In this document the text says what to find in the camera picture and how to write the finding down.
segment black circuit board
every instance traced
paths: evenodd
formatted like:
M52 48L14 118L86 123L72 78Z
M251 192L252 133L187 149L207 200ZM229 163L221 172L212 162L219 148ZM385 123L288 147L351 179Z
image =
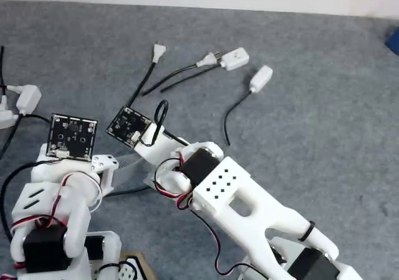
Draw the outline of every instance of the black circuit board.
M46 155L91 162L97 124L96 120L53 113Z
M151 120L146 116L129 107L123 107L105 132L134 148L150 124Z

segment power cord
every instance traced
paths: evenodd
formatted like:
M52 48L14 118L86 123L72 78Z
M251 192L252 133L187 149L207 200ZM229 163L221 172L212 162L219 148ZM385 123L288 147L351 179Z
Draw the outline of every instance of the power cord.
M10 184L10 182L23 170L29 169L29 168L34 168L39 165L53 165L56 163L61 162L62 160L42 160L39 162L31 162L31 163L26 163L25 165L20 166L17 170L13 171L4 181L4 183L1 186L1 192L0 192L0 218L1 218L1 224L2 228L4 230L4 233L7 236L7 239L9 242L12 241L12 234L11 230L8 227L8 222L7 222L7 216L6 216L6 210L4 209L4 203L5 203L5 197L6 197L6 192L7 192L7 187Z
M158 63L159 59L161 58L161 56L165 52L166 52L166 47L165 46L160 45L159 42L156 42L154 44L153 59L152 59L152 63L150 65L150 68L148 68L148 71L145 74L143 80L139 83L136 91L134 92L134 94L132 95L130 100L128 101L128 103L127 103L128 107L131 107L133 105L134 101L136 100L136 98L140 94L140 91L142 90L142 88L144 87L144 85L147 83L148 79L152 75L152 72L154 71L154 68L155 68L156 64Z
M229 139L229 134L227 132L227 119L229 117L229 114L236 108L238 105L241 104L244 100L248 98L252 93L258 93L266 84L267 82L271 79L273 75L273 70L269 68L268 66L263 66L257 74L251 79L249 83L249 91L241 97L235 104L231 106L231 108L226 112L224 115L224 120L223 120L223 130L224 130L224 136L226 138L227 145L230 144L230 139Z
M215 65L217 64L219 61L219 52L210 52L209 54L207 54L203 59L199 60L197 63L191 64L189 66L180 68L176 71L173 71L172 73L170 73L169 75L167 75L166 77L162 78L159 82L157 82L155 85L153 85L151 88L149 88L148 90L143 92L143 96L148 95L149 93L153 92L156 88L158 88L160 85L164 84L165 82L167 82L168 80L170 80L172 77L184 72L184 71L188 71L194 68L199 68L202 66L206 66L206 65Z
M220 65L214 65L214 66L212 66L212 67L210 67L210 68L207 68L207 69L205 69L205 70L202 70L202 71L200 71L200 72L198 72L198 73L196 73L196 74L193 74L193 75L191 75L191 76L187 76L187 77L185 77L184 79L179 80L178 82L175 82L174 84L171 84L171 85L169 85L169 86L167 86L167 87L161 89L161 93L165 93L166 91L169 91L170 89L176 87L176 86L179 85L179 84L182 84L183 82L186 82L187 80L194 79L195 77L198 77L198 76L200 76L200 75L203 75L203 74L205 74L205 73L207 73L207 72L209 72L209 71L212 71L212 70L214 70L214 69L216 69L216 68L219 68L219 67L220 67Z
M1 84L1 89L2 89L2 95L5 96L7 87L6 87L5 83L4 83L4 78L2 76L3 59L4 59L4 46L1 46L0 47L0 84Z

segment white connector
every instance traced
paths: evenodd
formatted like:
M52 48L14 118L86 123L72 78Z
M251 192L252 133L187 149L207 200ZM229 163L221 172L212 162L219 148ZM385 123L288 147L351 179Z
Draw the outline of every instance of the white connector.
M33 113L42 97L42 94L36 85L22 85L18 87L8 85L7 89L20 94L17 101L17 109L22 115Z
M216 65L218 63L218 58L216 57L217 54L218 52L216 54L210 52L202 60L196 63L197 67Z
M158 63L159 59L166 52L166 46L160 45L158 42L154 44L154 56L152 58L153 63Z
M234 70L248 64L249 55L240 47L222 56L220 65L226 70Z
M268 66L263 66L255 74L249 83L251 93L258 93L272 78L273 70Z

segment wire connector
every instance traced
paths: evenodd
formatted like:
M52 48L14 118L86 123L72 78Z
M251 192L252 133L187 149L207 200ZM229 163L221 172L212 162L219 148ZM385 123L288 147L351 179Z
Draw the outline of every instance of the wire connector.
M152 58L153 63L158 63L159 59L166 52L166 46L159 44L158 42L154 44L154 56Z
M196 63L197 67L208 66L208 65L216 65L219 61L219 52L210 52L207 54L202 60Z
M237 48L228 54L222 56L220 65L227 71L240 68L243 65L248 64L249 55L244 48Z

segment power plug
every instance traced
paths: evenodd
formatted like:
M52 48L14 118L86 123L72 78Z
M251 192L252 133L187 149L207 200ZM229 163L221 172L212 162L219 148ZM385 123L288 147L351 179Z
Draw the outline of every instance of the power plug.
M14 113L10 110L1 110L0 111L0 129L6 129L14 126L15 122L18 119L18 115L14 115Z
M220 66L229 71L240 68L241 66L248 64L248 62L249 55L244 48L240 47L222 56Z

